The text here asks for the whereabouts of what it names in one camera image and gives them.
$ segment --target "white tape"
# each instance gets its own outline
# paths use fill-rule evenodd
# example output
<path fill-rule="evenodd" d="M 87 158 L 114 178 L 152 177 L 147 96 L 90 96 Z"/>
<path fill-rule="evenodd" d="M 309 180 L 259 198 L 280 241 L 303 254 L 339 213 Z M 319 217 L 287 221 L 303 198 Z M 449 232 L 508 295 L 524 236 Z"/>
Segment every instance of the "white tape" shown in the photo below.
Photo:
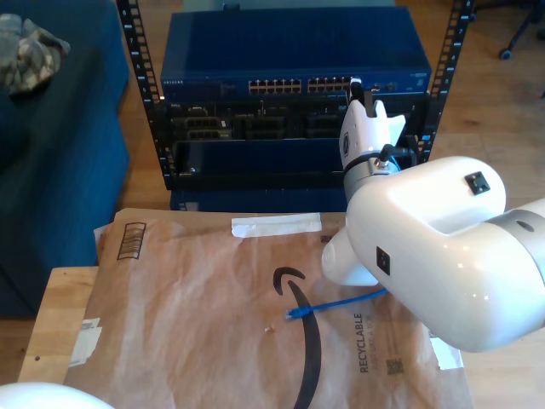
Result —
<path fill-rule="evenodd" d="M 231 226 L 232 235 L 241 238 L 322 231 L 319 213 L 232 219 Z"/>
<path fill-rule="evenodd" d="M 437 338 L 431 332 L 429 333 L 429 340 L 432 343 L 433 352 L 437 357 L 439 369 L 463 368 L 460 350 L 451 347 L 448 343 Z"/>
<path fill-rule="evenodd" d="M 82 365 L 95 351 L 96 343 L 99 341 L 102 327 L 99 325 L 100 318 L 83 320 L 82 329 L 77 335 L 76 346 L 70 359 L 70 367 Z"/>

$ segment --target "amazon smile logo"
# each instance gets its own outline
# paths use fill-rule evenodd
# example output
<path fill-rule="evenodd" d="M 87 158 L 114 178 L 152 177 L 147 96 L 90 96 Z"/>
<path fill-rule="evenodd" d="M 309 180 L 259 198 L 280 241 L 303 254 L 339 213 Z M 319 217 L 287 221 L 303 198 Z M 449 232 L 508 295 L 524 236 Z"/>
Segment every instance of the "amazon smile logo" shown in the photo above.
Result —
<path fill-rule="evenodd" d="M 299 279 L 305 279 L 305 274 L 292 267 L 280 267 L 274 270 L 272 284 L 280 296 L 283 295 L 281 280 L 284 275 L 292 275 Z M 293 292 L 298 307 L 311 307 L 307 297 L 305 297 L 305 294 L 296 283 L 289 280 L 288 285 L 291 292 Z M 322 343 L 320 341 L 320 331 L 316 317 L 314 313 L 310 313 L 301 318 L 301 321 L 305 333 L 305 369 L 303 371 L 299 394 L 293 406 L 294 409 L 307 409 L 310 406 L 310 402 L 313 400 L 316 388 L 318 387 L 320 368 L 322 366 Z"/>

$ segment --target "qr code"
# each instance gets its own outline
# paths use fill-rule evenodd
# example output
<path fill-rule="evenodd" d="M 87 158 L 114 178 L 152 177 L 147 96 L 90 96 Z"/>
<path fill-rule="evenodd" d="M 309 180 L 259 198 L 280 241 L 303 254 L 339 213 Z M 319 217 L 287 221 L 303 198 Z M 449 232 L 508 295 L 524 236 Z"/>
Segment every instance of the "qr code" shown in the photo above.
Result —
<path fill-rule="evenodd" d="M 386 360 L 386 368 L 388 370 L 388 375 L 398 375 L 400 373 L 404 373 L 401 358 Z"/>

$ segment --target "camouflage fabric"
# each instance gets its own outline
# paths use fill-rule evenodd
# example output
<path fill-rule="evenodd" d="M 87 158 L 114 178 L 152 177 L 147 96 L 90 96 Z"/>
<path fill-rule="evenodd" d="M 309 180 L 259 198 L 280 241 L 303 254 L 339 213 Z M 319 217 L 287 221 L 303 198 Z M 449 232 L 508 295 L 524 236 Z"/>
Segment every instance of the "camouflage fabric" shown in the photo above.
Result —
<path fill-rule="evenodd" d="M 69 52 L 70 44 L 32 21 L 0 15 L 0 84 L 10 95 L 47 83 Z"/>

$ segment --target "chair wheel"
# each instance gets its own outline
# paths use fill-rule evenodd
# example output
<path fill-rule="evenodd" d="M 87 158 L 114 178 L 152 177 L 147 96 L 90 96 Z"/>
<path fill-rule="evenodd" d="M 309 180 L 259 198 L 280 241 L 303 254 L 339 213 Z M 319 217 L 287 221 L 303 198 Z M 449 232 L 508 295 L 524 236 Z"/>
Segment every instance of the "chair wheel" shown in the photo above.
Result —
<path fill-rule="evenodd" d="M 510 60 L 513 53 L 510 49 L 503 49 L 500 51 L 499 57 L 500 60 Z"/>

